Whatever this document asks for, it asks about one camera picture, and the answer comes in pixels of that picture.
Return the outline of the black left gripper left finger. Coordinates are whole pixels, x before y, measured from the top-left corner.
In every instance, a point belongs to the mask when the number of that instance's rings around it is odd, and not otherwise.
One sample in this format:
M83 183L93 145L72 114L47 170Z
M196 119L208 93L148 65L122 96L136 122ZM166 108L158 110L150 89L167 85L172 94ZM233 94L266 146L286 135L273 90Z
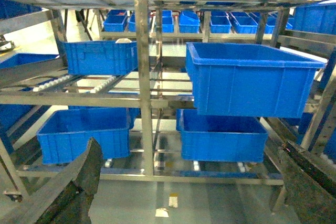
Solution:
M80 156L4 215L1 223L92 223L89 210L101 165L101 146L92 137Z

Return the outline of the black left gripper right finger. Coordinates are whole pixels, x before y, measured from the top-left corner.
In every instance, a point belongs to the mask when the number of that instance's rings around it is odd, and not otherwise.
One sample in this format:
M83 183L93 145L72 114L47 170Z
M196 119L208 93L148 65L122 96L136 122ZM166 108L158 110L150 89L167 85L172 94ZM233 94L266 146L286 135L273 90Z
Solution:
M335 168L295 142L278 148L287 199L301 223L335 223Z

